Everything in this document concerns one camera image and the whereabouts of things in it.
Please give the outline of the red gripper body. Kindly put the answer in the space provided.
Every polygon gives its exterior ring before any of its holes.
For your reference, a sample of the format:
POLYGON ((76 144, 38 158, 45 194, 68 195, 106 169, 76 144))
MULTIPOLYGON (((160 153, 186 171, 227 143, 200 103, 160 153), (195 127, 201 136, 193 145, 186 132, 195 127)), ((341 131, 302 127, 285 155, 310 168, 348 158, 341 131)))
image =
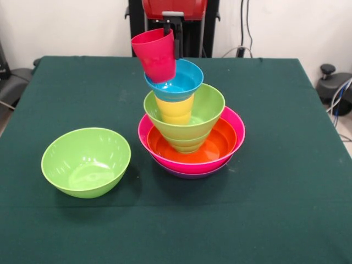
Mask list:
POLYGON ((207 0, 144 0, 142 6, 149 19, 183 17, 185 20, 201 20, 207 0))

